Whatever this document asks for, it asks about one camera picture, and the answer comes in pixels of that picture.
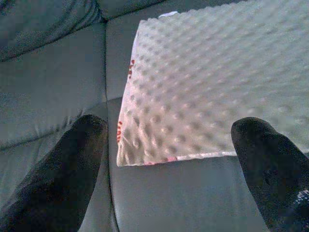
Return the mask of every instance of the white pillow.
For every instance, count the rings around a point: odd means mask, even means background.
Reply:
[[[141,21],[118,122],[117,165],[235,155],[256,116],[309,137],[309,5],[248,1]]]

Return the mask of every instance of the red print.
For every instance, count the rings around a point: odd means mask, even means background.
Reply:
[[[135,63],[135,60],[131,60],[131,64],[129,66],[129,73],[128,73],[129,79],[131,79],[132,77],[132,67],[134,66],[134,63]]]
[[[117,127],[117,143],[120,142],[120,138],[121,138],[121,125],[122,125],[122,122],[119,121],[118,127]]]

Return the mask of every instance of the couch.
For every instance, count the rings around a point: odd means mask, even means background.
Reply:
[[[80,231],[261,232],[237,157],[117,167],[117,120],[139,21],[239,0],[0,0],[0,207],[78,117],[109,143]]]

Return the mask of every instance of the seat cushion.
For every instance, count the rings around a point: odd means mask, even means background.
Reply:
[[[111,19],[164,0],[98,0],[104,19]]]
[[[108,101],[111,187],[120,231],[267,231],[237,157],[117,167],[121,100]]]
[[[102,22],[96,0],[0,0],[0,61]]]
[[[0,149],[65,127],[106,101],[105,25],[0,63]]]
[[[131,49],[140,20],[161,14],[200,9],[240,0],[168,0],[108,21],[106,28],[106,83],[109,100],[123,96],[130,65]]]
[[[100,103],[89,111],[84,112],[84,114],[94,114],[107,120],[106,103]],[[31,167],[54,147],[63,133],[69,128],[70,126],[67,126],[58,132],[35,141],[0,151],[0,208],[5,204]],[[112,231],[113,228],[116,228],[112,223],[114,213],[109,186],[108,163],[108,146],[106,145],[102,155],[96,187],[79,230],[81,232]]]

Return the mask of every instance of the pillow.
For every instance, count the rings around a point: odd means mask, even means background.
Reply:
[[[259,117],[308,151],[309,5],[249,1],[141,21],[118,121],[117,165],[236,155]]]
[[[0,0],[0,61],[102,22],[95,0]]]

